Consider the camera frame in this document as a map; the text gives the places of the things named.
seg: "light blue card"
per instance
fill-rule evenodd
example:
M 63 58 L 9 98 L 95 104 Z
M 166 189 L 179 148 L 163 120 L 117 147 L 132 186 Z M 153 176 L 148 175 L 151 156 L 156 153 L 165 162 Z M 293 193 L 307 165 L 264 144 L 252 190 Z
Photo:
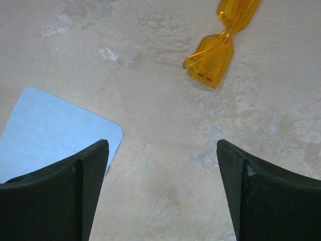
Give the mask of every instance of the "light blue card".
M 0 139 L 0 183 L 69 157 L 100 139 L 109 142 L 106 173 L 121 127 L 35 87 L 27 87 Z

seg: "safety glasses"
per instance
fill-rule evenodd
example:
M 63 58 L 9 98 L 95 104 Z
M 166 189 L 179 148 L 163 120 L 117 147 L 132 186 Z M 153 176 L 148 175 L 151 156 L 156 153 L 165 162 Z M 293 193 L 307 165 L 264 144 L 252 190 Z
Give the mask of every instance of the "safety glasses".
M 194 55 L 183 67 L 187 74 L 199 82 L 218 88 L 233 56 L 233 36 L 251 21 L 261 0 L 221 0 L 217 15 L 225 29 L 220 34 L 206 36 Z

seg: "concrete floor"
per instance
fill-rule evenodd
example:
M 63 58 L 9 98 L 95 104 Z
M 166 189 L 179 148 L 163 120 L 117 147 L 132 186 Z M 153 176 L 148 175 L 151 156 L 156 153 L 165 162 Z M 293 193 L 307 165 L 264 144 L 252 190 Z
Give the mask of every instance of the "concrete floor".
M 91 241 L 235 240 L 225 138 L 321 179 L 321 2 L 263 1 L 219 89 L 183 60 L 223 26 L 219 0 L 2 0 L 0 133 L 29 85 L 120 124 Z

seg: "curved black edge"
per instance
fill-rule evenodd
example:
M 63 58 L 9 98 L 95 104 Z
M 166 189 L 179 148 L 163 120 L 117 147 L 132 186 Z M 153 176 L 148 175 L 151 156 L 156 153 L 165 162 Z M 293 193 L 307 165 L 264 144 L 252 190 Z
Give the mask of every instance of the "curved black edge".
M 79 153 L 0 184 L 2 240 L 89 240 L 109 146 Z
M 237 241 L 319 240 L 321 181 L 257 158 L 226 140 L 217 157 Z

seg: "white stain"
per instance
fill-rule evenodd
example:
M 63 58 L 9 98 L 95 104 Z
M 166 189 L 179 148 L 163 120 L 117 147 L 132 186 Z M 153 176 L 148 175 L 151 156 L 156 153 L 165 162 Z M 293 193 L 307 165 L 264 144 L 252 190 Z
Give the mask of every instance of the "white stain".
M 119 55 L 117 55 L 114 51 L 112 51 L 110 48 L 106 47 L 105 49 L 100 49 L 99 53 L 104 59 L 110 59 L 112 61 L 117 61 L 119 58 Z
M 58 18 L 59 18 L 62 22 L 64 22 L 64 23 L 68 23 L 68 24 L 72 23 L 71 17 L 69 17 L 69 16 L 66 15 L 66 14 L 58 15 Z
M 250 166 L 246 166 L 246 172 L 249 177 L 254 176 L 256 174 L 256 171 Z
M 52 24 L 41 32 L 42 37 L 49 38 L 57 34 L 64 34 L 68 28 L 58 28 L 57 25 Z

